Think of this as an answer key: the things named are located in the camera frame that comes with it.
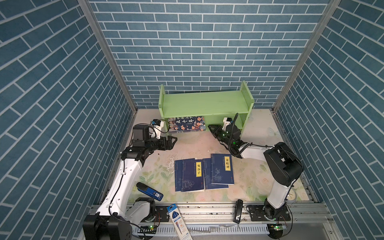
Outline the colourful illustrated book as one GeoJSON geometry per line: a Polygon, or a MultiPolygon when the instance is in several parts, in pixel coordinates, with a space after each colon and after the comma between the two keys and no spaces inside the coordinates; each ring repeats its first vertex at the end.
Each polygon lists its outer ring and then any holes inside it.
{"type": "Polygon", "coordinates": [[[204,132],[206,130],[206,123],[202,116],[169,118],[168,124],[171,133],[204,132]]]}

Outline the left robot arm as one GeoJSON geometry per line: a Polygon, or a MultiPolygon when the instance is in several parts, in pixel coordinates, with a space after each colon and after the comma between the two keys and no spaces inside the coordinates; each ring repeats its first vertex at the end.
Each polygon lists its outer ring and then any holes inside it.
{"type": "Polygon", "coordinates": [[[146,159],[155,151],[172,150],[178,140],[162,130],[164,124],[165,120],[155,119],[150,124],[134,125],[131,143],[121,152],[109,192],[96,213],[85,217],[87,240],[130,240],[134,230],[138,230],[138,238],[147,239],[139,224],[156,215],[155,196],[138,198],[130,209],[127,203],[146,159]]]}

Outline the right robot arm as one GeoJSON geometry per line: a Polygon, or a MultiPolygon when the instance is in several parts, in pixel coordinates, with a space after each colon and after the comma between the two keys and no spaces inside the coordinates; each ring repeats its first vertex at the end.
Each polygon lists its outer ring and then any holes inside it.
{"type": "Polygon", "coordinates": [[[241,132],[234,124],[223,128],[209,125],[210,132],[229,153],[239,159],[263,160],[274,178],[272,189],[264,202],[264,216],[272,221],[281,215],[289,192],[304,171],[301,160],[284,142],[261,146],[241,140],[241,132]]]}

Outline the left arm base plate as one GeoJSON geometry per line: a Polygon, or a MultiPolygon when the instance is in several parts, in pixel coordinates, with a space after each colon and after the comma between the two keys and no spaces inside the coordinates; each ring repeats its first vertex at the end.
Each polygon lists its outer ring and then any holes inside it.
{"type": "Polygon", "coordinates": [[[163,223],[168,222],[170,216],[166,206],[156,206],[156,210],[153,213],[150,213],[148,217],[142,220],[142,223],[163,223]]]}

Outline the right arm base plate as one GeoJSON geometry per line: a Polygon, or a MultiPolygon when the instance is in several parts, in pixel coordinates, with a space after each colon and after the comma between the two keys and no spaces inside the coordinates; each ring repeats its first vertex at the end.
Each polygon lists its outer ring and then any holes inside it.
{"type": "Polygon", "coordinates": [[[288,210],[286,204],[281,208],[275,209],[270,204],[265,205],[247,205],[246,211],[249,213],[252,222],[270,221],[276,222],[278,220],[290,221],[292,219],[291,212],[288,210]]]}

